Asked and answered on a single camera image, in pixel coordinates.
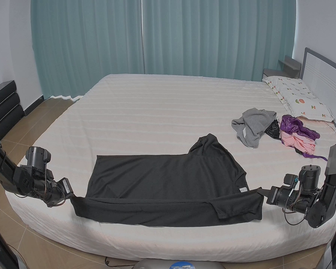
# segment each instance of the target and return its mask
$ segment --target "gray headboard frame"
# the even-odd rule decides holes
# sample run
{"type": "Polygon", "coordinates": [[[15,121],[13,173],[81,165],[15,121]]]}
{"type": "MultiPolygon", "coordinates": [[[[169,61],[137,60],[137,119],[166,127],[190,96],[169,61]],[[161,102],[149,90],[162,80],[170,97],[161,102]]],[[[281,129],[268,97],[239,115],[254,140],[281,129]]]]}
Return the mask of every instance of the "gray headboard frame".
{"type": "Polygon", "coordinates": [[[304,78],[304,72],[305,72],[305,64],[306,64],[306,56],[307,53],[310,53],[311,55],[317,57],[318,59],[324,61],[325,63],[329,64],[330,66],[332,66],[333,68],[336,69],[336,63],[331,61],[330,59],[324,57],[323,55],[311,50],[310,48],[305,48],[305,54],[304,54],[304,62],[302,64],[302,69],[301,69],[301,74],[300,74],[300,79],[304,78]]]}

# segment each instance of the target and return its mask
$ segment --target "baseboard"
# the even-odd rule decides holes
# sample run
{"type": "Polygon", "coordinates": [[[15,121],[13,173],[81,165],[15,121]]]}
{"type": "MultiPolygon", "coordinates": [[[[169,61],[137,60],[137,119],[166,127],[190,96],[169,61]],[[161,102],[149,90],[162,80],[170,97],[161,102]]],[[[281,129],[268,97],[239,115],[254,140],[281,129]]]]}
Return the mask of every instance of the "baseboard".
{"type": "Polygon", "coordinates": [[[34,101],[31,105],[29,105],[25,112],[25,116],[27,116],[29,113],[31,113],[39,104],[41,104],[44,101],[44,96],[39,97],[36,101],[34,101]]]}

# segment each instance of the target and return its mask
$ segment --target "floor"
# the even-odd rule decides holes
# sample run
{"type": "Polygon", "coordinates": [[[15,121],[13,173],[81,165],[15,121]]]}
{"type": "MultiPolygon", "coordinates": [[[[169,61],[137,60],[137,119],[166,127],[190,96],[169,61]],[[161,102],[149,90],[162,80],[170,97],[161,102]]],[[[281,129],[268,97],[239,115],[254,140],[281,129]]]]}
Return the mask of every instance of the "floor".
{"type": "MultiPolygon", "coordinates": [[[[40,135],[73,102],[71,100],[50,98],[22,118],[3,138],[2,147],[18,163],[27,148],[34,144],[40,135]]],[[[105,257],[82,252],[50,240],[24,224],[13,211],[0,185],[0,233],[14,249],[24,257],[30,269],[103,269],[105,257]]],[[[324,252],[324,245],[286,256],[250,263],[223,263],[226,269],[313,269],[324,252]]],[[[131,268],[137,261],[109,258],[114,268],[131,268]]]]}

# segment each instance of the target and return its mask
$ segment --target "headboard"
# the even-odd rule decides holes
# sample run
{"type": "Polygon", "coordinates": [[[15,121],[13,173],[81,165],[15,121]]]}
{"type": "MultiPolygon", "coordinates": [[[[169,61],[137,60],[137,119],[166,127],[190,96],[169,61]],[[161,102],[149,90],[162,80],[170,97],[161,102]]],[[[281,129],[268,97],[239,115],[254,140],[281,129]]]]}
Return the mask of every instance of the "headboard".
{"type": "Polygon", "coordinates": [[[336,126],[336,63],[305,48],[300,78],[312,93],[331,110],[336,126]]]}

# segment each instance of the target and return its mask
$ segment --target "white pillowcase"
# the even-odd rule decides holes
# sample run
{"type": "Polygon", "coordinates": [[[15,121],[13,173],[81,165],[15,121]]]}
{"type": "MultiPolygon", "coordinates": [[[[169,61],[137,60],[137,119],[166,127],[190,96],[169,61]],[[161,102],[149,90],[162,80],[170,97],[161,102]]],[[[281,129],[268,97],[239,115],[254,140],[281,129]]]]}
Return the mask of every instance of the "white pillowcase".
{"type": "Polygon", "coordinates": [[[303,80],[280,76],[263,78],[293,117],[332,122],[330,110],[315,97],[303,80]]]}

